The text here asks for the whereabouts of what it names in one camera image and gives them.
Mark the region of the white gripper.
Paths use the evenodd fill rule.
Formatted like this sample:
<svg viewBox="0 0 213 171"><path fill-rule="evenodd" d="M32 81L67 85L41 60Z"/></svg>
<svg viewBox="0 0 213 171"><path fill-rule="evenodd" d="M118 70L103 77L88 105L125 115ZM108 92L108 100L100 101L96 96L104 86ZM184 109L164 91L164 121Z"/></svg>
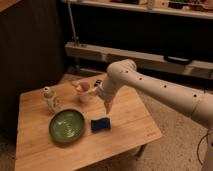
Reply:
<svg viewBox="0 0 213 171"><path fill-rule="evenodd" d="M106 114L112 109L112 100L118 91L118 85L109 77L106 77L97 87L96 93L103 100Z"/></svg>

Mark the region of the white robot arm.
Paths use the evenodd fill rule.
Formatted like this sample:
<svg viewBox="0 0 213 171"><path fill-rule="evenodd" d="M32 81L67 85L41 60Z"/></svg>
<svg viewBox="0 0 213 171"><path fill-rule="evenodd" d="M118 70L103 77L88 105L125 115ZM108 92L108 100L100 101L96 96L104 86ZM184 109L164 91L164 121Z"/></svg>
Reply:
<svg viewBox="0 0 213 171"><path fill-rule="evenodd" d="M126 59L111 63L105 79L96 88L106 112L111 110L114 97L124 85L142 91L208 129L209 140L201 171L213 171L213 94L140 74L136 63Z"/></svg>

